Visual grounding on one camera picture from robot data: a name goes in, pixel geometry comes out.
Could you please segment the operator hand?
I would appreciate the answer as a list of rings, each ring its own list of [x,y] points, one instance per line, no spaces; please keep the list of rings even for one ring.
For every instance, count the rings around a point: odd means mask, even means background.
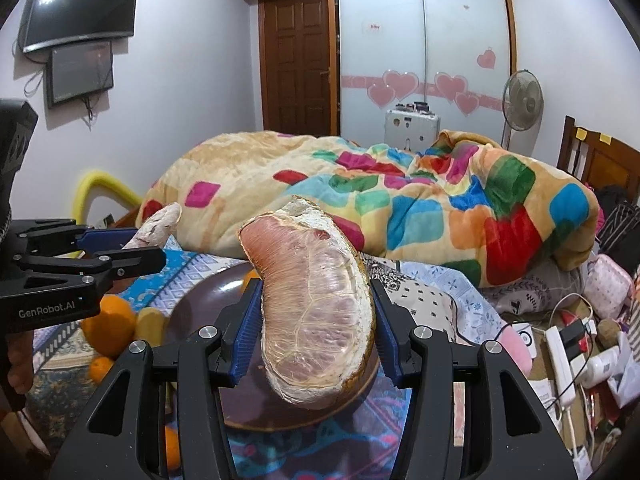
[[[34,368],[32,367],[32,342],[34,333],[29,332],[6,336],[8,345],[8,383],[18,394],[26,393],[32,388]]]

